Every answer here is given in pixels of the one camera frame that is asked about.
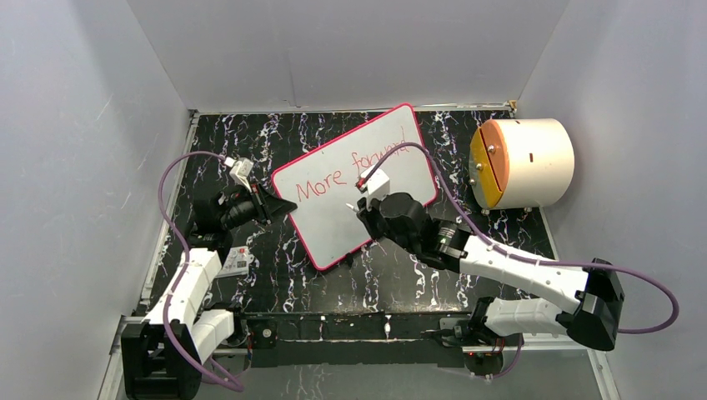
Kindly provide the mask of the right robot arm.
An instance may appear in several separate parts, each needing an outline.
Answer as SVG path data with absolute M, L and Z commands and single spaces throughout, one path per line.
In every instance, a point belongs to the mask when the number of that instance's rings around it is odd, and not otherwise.
M 481 344 L 515 334 L 565 335 L 600 351 L 615 348 L 623 289 L 608 263 L 571 267 L 486 243 L 470 227 L 431 217 L 406 192 L 360 198 L 357 218 L 374 240 L 388 239 L 431 268 L 491 279 L 532 294 L 523 300 L 483 297 L 467 330 Z

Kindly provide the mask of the pink-framed whiteboard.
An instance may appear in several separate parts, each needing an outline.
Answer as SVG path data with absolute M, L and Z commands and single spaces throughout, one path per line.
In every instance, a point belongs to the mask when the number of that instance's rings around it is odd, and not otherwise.
M 278 168 L 275 192 L 298 208 L 289 217 L 313 266 L 324 271 L 368 243 L 370 236 L 355 213 L 362 196 L 359 175 L 385 153 L 406 146 L 381 167 L 393 193 L 406 192 L 423 205 L 439 193 L 433 169 L 413 145 L 423 144 L 413 107 L 403 103 Z

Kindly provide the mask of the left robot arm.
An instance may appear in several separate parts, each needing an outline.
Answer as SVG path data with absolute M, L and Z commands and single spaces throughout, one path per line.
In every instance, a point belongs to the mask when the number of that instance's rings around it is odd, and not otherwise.
M 181 261 L 163 295 L 140 322 L 130 322 L 120 337 L 125 393 L 130 399 L 193 399 L 202 381 L 242 390 L 227 372 L 208 370 L 222 344 L 251 344 L 253 334 L 235 303 L 205 307 L 213 281 L 226 268 L 246 269 L 253 257 L 235 247 L 232 231 L 244 224 L 270 224 L 297 208 L 260 184 L 196 198 Z

